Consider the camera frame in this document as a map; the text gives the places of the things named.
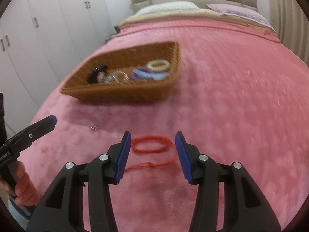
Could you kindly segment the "left hand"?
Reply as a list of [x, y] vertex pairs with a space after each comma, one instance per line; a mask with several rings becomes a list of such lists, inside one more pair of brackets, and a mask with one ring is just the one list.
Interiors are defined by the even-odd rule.
[[20, 161], [17, 161], [16, 176], [18, 181], [14, 189], [17, 196], [14, 200], [15, 204], [17, 206], [36, 205], [40, 200], [40, 196], [26, 172], [24, 164]]

